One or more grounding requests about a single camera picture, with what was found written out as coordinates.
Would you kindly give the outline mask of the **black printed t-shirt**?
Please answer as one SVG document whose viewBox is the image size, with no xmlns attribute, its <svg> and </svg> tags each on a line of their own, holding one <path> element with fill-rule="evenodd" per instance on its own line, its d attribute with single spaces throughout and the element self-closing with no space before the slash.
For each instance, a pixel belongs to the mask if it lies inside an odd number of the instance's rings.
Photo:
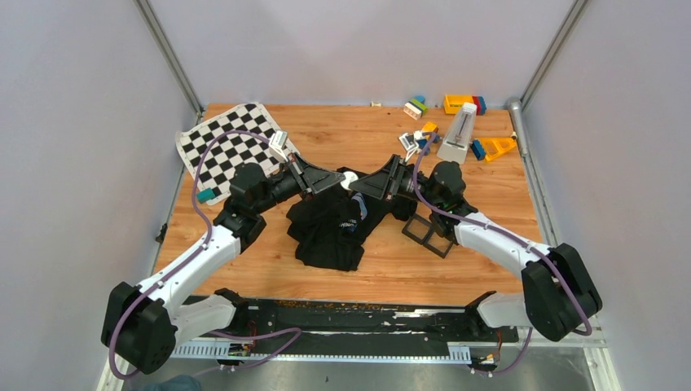
<svg viewBox="0 0 691 391">
<path fill-rule="evenodd" d="M 297 241 L 294 256 L 304 265 L 355 271 L 363 244 L 382 220 L 391 214 L 406 222 L 416 209 L 417 203 L 405 197 L 379 200 L 338 185 L 291 206 L 287 233 Z"/>
</svg>

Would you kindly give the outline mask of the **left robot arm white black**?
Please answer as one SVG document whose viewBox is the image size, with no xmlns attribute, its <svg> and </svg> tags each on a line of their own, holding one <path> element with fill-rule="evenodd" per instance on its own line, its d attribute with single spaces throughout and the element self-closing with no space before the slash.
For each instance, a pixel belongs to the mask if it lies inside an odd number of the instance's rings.
<svg viewBox="0 0 691 391">
<path fill-rule="evenodd" d="M 119 283 L 108 298 L 102 343 L 108 364 L 119 372 L 123 358 L 136 372 L 151 374 L 180 345 L 222 329 L 241 336 L 249 328 L 244 300 L 222 288 L 188 304 L 187 298 L 216 270 L 248 249 L 266 227 L 262 213 L 295 195 L 311 198 L 346 181 L 344 173 L 323 169 L 289 154 L 277 171 L 266 175 L 257 163 L 235 168 L 230 196 L 214 220 L 203 217 L 206 232 L 188 250 L 158 273 L 137 284 Z"/>
</svg>

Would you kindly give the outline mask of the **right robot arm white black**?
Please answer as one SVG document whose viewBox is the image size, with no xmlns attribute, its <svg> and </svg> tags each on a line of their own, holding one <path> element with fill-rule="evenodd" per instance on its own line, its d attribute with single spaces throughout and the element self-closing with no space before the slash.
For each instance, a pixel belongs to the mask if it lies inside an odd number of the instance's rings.
<svg viewBox="0 0 691 391">
<path fill-rule="evenodd" d="M 529 240 L 493 222 L 465 198 L 460 165 L 442 161 L 429 175 L 393 155 L 376 172 L 356 178 L 347 189 L 378 200 L 409 199 L 426 205 L 437 235 L 482 254 L 522 283 L 522 292 L 489 293 L 465 318 L 467 333 L 485 340 L 499 327 L 531 327 L 551 341 L 571 333 L 589 336 L 602 299 L 578 250 Z"/>
</svg>

